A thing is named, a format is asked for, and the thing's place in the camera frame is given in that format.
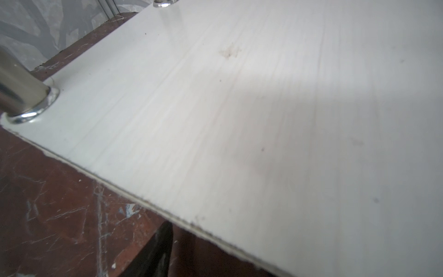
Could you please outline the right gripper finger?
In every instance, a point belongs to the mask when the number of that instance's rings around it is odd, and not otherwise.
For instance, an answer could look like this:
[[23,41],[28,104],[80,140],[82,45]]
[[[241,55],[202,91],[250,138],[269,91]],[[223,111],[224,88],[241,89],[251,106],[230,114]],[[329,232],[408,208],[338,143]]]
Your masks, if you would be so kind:
[[165,221],[120,277],[167,277],[173,248],[173,224]]

